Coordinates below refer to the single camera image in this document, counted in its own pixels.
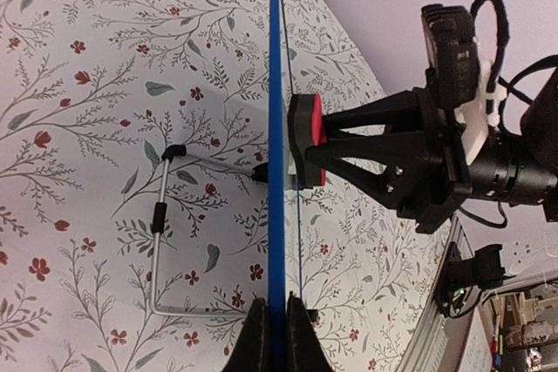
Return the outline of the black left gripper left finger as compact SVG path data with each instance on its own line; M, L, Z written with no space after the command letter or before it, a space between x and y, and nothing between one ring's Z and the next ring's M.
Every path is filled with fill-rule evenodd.
M222 372L269 370L269 306L263 298L253 300L235 347Z

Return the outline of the blue-framed whiteboard with writing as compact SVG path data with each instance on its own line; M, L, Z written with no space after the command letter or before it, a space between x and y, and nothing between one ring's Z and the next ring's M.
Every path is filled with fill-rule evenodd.
M284 0L269 0L269 270L272 371L288 371L288 300L300 295L300 213L288 109L294 92Z

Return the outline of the red whiteboard eraser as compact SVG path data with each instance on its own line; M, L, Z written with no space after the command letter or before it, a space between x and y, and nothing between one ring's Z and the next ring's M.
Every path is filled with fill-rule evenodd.
M293 95L289 102L287 128L299 188L324 186L325 170L311 164L305 157L308 148L326 142L321 97L314 94Z

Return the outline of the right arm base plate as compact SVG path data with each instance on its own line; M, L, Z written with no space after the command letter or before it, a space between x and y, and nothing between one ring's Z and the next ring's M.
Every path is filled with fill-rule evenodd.
M514 278L502 266L500 252L502 244L490 244L464 258L455 241L451 241L434 291L438 312L445 318L457 320L474 311L480 304L484 292L502 287ZM457 302L464 301L474 289L477 299L467 309L457 312Z

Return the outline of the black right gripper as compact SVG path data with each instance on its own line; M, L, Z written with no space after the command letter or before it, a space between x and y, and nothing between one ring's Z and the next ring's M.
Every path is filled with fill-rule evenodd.
M521 121L521 134L509 132L502 113L513 82L493 83L506 91L498 105L500 122L479 156L468 165L461 144L463 128L452 112L439 109L427 80L412 89L322 117L328 139L310 145L305 160L330 172L418 222L418 233L433 233L466 200L544 208L557 220L556 76L544 85ZM343 130L383 125L383 135L352 135Z

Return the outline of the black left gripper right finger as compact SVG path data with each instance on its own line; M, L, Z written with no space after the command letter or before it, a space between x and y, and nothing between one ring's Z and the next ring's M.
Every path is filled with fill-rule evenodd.
M286 370L288 372L332 372L303 301L289 295L287 301Z

